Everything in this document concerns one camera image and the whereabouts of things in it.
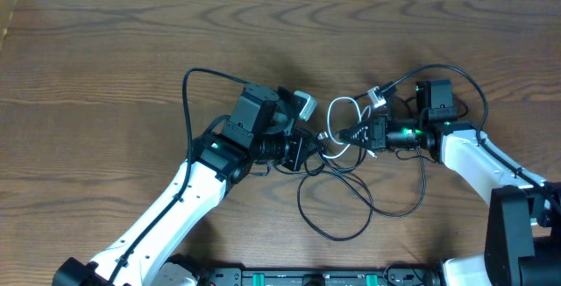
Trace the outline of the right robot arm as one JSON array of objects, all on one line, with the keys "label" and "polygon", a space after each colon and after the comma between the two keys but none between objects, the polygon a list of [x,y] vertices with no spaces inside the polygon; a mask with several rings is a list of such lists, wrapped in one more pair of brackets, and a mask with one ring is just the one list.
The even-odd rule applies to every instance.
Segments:
[{"label": "right robot arm", "polygon": [[460,175],[489,207],[483,254],[449,259],[428,285],[558,285],[560,185],[529,172],[462,121],[451,82],[415,85],[417,119],[373,114],[339,133],[365,150],[422,148]]}]

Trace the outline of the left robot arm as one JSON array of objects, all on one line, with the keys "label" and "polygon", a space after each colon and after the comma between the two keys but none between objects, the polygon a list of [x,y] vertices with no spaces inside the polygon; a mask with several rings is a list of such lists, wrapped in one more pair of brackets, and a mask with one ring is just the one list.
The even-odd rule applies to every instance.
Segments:
[{"label": "left robot arm", "polygon": [[66,260],[55,285],[196,285],[202,274],[174,250],[255,164],[278,162],[296,171],[314,139],[297,128],[317,102],[301,91],[247,83],[229,116],[189,143],[187,159],[146,212],[106,250],[83,264]]}]

